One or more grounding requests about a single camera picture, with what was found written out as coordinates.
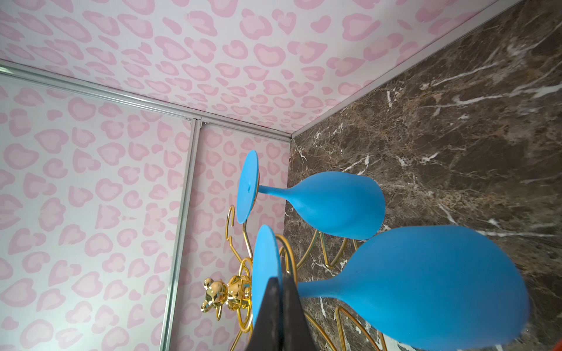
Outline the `blue wine glass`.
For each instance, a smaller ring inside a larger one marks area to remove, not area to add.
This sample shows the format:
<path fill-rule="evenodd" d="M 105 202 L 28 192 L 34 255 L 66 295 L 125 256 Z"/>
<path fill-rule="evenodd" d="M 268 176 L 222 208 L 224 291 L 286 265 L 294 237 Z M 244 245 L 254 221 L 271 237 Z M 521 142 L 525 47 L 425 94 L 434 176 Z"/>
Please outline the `blue wine glass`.
<path fill-rule="evenodd" d="M 282 267 L 272 229 L 258 232 L 252 303 Z M 423 350 L 466 350 L 516 339 L 530 314 L 525 283 L 496 244 L 464 227 L 397 228 L 366 241 L 330 279 L 297 283 L 302 298 L 335 298 L 375 329 Z M 283 327 L 281 314 L 283 350 Z"/>
<path fill-rule="evenodd" d="M 259 184 L 258 155 L 251 151 L 239 179 L 238 223 L 248 220 L 260 193 L 288 201 L 307 224 L 341 238 L 367 240 L 379 231 L 385 217 L 383 192 L 369 177 L 329 171 L 288 189 L 267 187 Z"/>

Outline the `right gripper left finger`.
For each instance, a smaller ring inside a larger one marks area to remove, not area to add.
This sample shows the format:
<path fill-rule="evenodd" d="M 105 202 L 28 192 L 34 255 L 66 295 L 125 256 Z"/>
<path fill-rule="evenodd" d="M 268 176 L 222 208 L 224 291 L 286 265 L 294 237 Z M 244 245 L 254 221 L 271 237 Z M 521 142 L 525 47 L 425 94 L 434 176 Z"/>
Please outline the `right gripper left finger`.
<path fill-rule="evenodd" d="M 282 298 L 278 278 L 270 278 L 246 351 L 280 351 Z"/>

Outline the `blue wine glass front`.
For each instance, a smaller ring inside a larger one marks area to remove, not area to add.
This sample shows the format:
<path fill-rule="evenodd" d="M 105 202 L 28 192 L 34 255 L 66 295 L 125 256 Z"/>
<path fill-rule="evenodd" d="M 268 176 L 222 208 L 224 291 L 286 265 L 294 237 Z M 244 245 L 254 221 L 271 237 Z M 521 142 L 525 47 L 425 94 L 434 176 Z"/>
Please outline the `blue wine glass front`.
<path fill-rule="evenodd" d="M 258 232 L 252 303 L 282 267 L 272 229 Z M 423 350 L 466 350 L 516 339 L 530 314 L 525 283 L 496 244 L 464 227 L 397 228 L 366 241 L 330 279 L 297 283 L 302 298 L 335 298 L 375 329 Z M 283 350 L 283 327 L 281 314 Z"/>

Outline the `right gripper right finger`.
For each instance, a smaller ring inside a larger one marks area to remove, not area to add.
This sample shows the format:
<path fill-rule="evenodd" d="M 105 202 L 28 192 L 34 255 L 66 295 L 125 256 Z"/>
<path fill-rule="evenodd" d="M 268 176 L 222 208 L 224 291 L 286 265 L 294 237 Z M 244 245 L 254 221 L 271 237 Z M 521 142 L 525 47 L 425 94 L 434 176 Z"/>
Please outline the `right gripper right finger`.
<path fill-rule="evenodd" d="M 317 347 L 311 336 L 294 278 L 284 275 L 282 285 L 283 349 L 316 351 Z"/>

